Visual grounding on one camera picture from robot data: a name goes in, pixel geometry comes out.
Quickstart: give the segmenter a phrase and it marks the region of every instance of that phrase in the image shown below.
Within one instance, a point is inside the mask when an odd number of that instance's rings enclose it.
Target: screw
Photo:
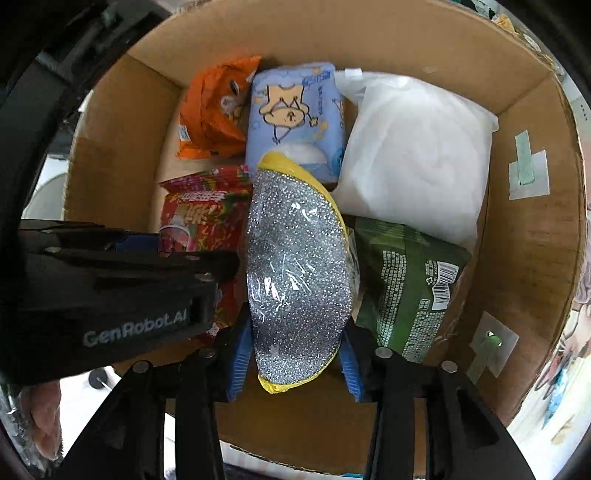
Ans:
[[[441,368],[443,368],[447,373],[454,374],[457,372],[457,365],[455,362],[451,360],[445,360],[441,363]]]
[[[392,350],[387,346],[379,346],[375,349],[375,356],[380,358],[390,358],[392,356]]]
[[[150,368],[150,364],[146,360],[140,360],[139,362],[134,363],[134,366],[131,368],[137,374],[144,374],[148,371],[148,368]]]
[[[195,278],[200,281],[214,281],[213,275],[211,273],[197,273],[195,274]]]
[[[216,351],[213,348],[202,348],[199,350],[199,356],[202,358],[213,358],[216,356]]]

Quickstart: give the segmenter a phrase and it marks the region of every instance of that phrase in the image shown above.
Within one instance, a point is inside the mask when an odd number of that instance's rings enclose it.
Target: sparkly silver pouch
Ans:
[[[355,275],[330,194],[279,153],[259,165],[246,280],[259,380],[271,393],[313,380],[334,358]]]

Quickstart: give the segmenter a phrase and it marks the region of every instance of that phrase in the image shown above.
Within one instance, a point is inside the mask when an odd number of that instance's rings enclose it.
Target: white plastic bag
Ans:
[[[359,106],[333,192],[340,211],[473,249],[496,116],[415,78],[354,72],[335,77]]]

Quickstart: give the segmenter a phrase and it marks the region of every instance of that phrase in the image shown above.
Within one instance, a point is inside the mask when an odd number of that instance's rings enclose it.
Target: cardboard box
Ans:
[[[515,350],[498,378],[486,371],[478,382],[508,423],[557,342],[579,279],[583,164],[554,74],[513,36],[466,9],[437,0],[214,0],[171,17],[96,86],[73,145],[64,217],[156,231],[164,197],[157,182],[225,161],[175,158],[183,90],[195,72],[254,54],[263,55],[262,68],[325,60],[407,74],[498,115],[481,243],[428,361],[449,359],[466,369],[484,310],[508,326],[519,335]],[[533,153],[546,150],[550,195],[509,201],[508,164],[524,130]],[[188,340],[146,357],[176,361],[194,348]],[[335,369],[278,395],[267,394],[252,371],[239,400],[217,407],[221,439],[332,473],[363,471],[374,414],[372,405],[355,404]]]

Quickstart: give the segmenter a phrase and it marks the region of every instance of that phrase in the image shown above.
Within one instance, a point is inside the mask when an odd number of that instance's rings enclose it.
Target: person's hand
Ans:
[[[31,387],[31,437],[39,453],[53,460],[61,443],[59,380]]]

